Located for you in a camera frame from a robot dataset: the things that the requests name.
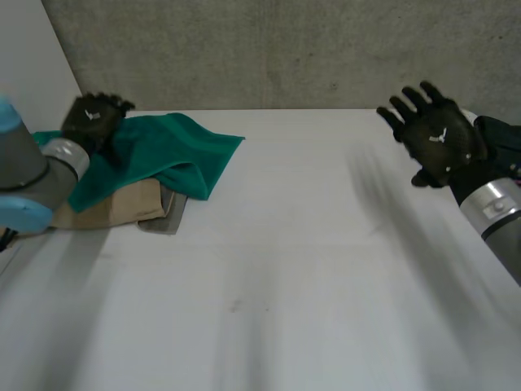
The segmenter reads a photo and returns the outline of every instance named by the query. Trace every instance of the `white tabletop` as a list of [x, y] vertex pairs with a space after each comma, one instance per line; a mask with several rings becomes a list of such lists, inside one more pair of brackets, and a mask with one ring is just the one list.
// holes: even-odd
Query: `white tabletop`
[[247, 140], [177, 235], [2, 255], [1, 390], [519, 389], [521, 290], [374, 111], [187, 114]]

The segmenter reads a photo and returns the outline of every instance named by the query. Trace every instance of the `green towel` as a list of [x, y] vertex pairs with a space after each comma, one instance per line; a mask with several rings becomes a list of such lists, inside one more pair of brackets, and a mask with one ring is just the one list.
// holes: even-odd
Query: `green towel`
[[[40, 146], [57, 136], [59, 132], [33, 134]], [[207, 200], [243, 140], [212, 133], [179, 113], [127, 118], [114, 133], [121, 167], [113, 167], [94, 154], [69, 203], [81, 212], [117, 189], [149, 177], [189, 197]]]

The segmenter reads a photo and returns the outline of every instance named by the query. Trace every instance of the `robotic hand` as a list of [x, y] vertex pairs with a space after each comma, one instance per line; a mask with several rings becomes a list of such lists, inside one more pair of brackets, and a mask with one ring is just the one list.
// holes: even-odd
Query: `robotic hand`
[[61, 137], [40, 150], [15, 109], [0, 99], [0, 226], [8, 228], [0, 251], [17, 231], [37, 233], [49, 226], [94, 153], [119, 163], [112, 135], [132, 108], [116, 95], [78, 97], [62, 124]]
[[521, 190], [493, 168], [493, 147], [457, 104], [426, 81], [420, 86], [431, 102], [410, 87], [402, 90], [416, 111], [396, 96], [389, 99], [401, 120], [377, 109], [395, 140], [422, 166], [412, 184], [450, 186], [460, 210], [521, 285]]

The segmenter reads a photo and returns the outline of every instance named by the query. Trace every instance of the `tan fabric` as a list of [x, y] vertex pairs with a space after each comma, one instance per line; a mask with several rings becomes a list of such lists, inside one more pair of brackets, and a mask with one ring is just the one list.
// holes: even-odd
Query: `tan fabric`
[[163, 216], [160, 183], [157, 179], [148, 178], [122, 187], [81, 213], [74, 212], [71, 206], [65, 203], [55, 212], [50, 225], [56, 228], [84, 230]]

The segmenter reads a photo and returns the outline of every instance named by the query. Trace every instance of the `gray wall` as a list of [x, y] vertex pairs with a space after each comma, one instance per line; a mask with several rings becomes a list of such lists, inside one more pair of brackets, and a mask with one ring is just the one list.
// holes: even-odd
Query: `gray wall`
[[519, 0], [44, 0], [83, 91], [140, 109], [374, 108], [435, 82], [521, 122]]

